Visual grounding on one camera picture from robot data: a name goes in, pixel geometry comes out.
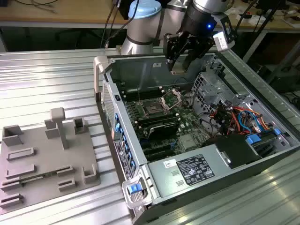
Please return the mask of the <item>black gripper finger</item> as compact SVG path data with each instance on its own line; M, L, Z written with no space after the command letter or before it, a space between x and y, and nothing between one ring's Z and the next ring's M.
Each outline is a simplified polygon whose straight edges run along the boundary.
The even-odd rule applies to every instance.
M180 32L176 34L166 33L164 35L163 52L169 71L172 71L176 60L186 50L187 45L187 32Z
M190 37L187 45L188 54L184 59L183 68L188 69L192 61L202 58L212 46L213 39L211 37Z

